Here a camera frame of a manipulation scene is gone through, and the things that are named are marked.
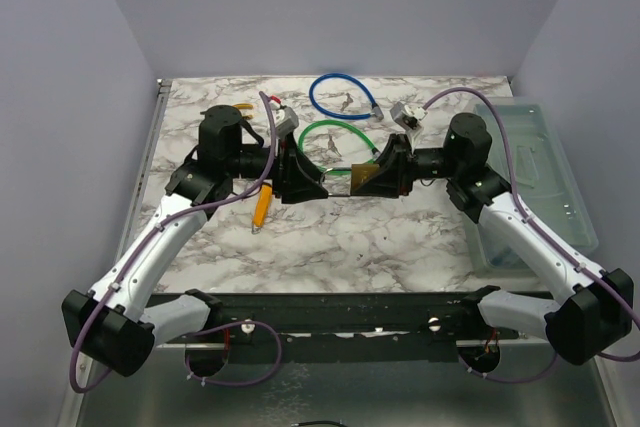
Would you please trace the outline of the brass padlock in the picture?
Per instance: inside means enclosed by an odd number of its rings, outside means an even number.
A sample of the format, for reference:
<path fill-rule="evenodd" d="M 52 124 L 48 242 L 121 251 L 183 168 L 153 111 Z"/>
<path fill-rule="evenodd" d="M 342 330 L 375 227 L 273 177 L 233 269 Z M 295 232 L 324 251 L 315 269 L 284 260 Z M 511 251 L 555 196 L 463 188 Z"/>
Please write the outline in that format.
<path fill-rule="evenodd" d="M 372 162 L 330 167 L 321 173 L 319 184 L 328 192 L 329 197 L 348 198 L 351 197 L 355 189 L 361 187 L 370 177 L 377 173 L 379 168 L 380 166 L 377 163 Z M 326 187 L 326 180 L 331 176 L 343 177 L 347 183 L 342 185 L 330 181 L 329 186 Z"/>

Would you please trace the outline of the green cable lock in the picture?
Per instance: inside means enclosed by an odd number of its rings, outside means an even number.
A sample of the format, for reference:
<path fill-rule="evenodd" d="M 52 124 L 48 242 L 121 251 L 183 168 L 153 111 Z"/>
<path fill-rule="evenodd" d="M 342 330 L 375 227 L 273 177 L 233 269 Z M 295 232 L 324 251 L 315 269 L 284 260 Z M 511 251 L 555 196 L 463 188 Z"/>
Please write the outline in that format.
<path fill-rule="evenodd" d="M 309 124 L 299 135 L 298 142 L 297 142 L 299 150 L 301 152 L 304 151 L 304 142 L 306 140 L 306 137 L 312 131 L 319 128 L 324 128 L 324 127 L 336 127 L 339 129 L 346 130 L 351 134 L 354 134 L 367 146 L 368 150 L 371 153 L 371 158 L 368 160 L 368 163 L 373 163 L 377 159 L 377 156 L 380 153 L 380 150 L 375 146 L 373 141 L 363 131 L 346 122 L 342 122 L 339 120 L 331 120 L 331 119 L 317 121 Z"/>

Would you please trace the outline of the blue cable lock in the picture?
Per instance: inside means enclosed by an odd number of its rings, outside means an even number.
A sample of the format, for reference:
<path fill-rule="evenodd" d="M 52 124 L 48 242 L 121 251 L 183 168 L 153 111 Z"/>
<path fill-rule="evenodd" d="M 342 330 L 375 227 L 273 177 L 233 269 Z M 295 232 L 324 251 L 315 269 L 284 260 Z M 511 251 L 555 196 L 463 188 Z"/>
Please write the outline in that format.
<path fill-rule="evenodd" d="M 354 103 L 340 112 L 345 94 Z M 382 121 L 385 114 L 372 91 L 360 79 L 345 73 L 326 73 L 314 79 L 308 89 L 309 102 L 319 113 L 345 122 Z"/>

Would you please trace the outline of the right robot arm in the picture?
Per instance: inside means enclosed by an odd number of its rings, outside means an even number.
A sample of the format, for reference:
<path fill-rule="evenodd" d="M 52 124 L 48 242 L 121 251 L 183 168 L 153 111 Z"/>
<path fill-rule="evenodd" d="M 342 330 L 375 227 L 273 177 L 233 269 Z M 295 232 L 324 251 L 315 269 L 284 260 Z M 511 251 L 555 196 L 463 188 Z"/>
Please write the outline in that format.
<path fill-rule="evenodd" d="M 534 216 L 514 186 L 487 159 L 492 145 L 484 120 L 457 114 L 440 148 L 411 147 L 405 134 L 389 137 L 377 160 L 352 167 L 354 197 L 398 198 L 418 180 L 443 179 L 452 204 L 500 237 L 542 281 L 550 298 L 480 289 L 460 314 L 460 326 L 480 339 L 508 328 L 547 340 L 573 365 L 582 365 L 629 334 L 634 285 L 621 269 L 605 271 Z"/>

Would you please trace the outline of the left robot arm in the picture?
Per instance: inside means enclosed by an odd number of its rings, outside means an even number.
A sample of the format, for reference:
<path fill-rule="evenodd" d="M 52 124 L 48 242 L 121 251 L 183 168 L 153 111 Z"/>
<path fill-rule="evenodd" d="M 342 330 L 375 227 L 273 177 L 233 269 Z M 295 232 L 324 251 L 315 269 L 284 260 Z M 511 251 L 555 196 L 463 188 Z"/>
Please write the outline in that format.
<path fill-rule="evenodd" d="M 128 377 L 161 343 L 188 333 L 209 342 L 220 334 L 220 303 L 208 294 L 190 290 L 164 308 L 147 303 L 182 247 L 216 210 L 248 197 L 233 195 L 234 180 L 251 181 L 251 191 L 270 182 L 284 204 L 327 198 L 321 171 L 296 145 L 296 114 L 281 107 L 267 116 L 269 141 L 233 106 L 204 112 L 197 144 L 171 174 L 140 236 L 88 292 L 73 290 L 63 300 L 74 357 L 85 354 Z"/>

